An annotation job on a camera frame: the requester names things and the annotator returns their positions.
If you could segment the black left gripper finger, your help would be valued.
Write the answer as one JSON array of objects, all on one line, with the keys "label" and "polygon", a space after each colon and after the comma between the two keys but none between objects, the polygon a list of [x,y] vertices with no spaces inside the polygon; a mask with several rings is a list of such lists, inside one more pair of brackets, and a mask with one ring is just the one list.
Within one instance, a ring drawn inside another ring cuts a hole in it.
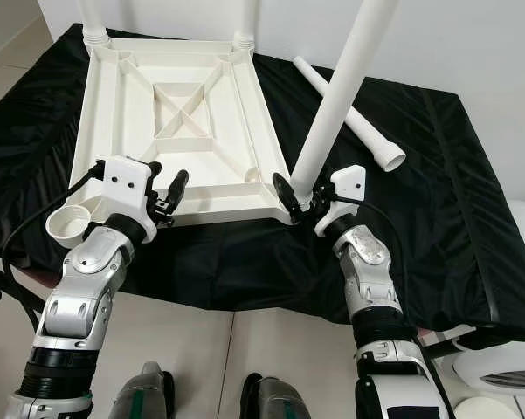
[{"label": "black left gripper finger", "polygon": [[190,175],[187,170],[179,170],[175,178],[166,188],[166,196],[163,198],[163,207],[168,212],[175,212],[179,203],[183,200],[183,192],[189,183]]}]

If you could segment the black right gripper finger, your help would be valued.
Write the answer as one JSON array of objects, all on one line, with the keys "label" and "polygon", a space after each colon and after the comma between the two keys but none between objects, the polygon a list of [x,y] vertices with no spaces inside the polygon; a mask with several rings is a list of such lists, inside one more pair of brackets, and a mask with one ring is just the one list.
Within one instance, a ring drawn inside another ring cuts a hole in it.
[{"label": "black right gripper finger", "polygon": [[287,182],[285,176],[280,175],[280,173],[273,173],[273,185],[275,195],[277,195],[290,218],[301,218],[305,215],[305,211],[302,210],[301,204],[295,196],[294,188]]}]

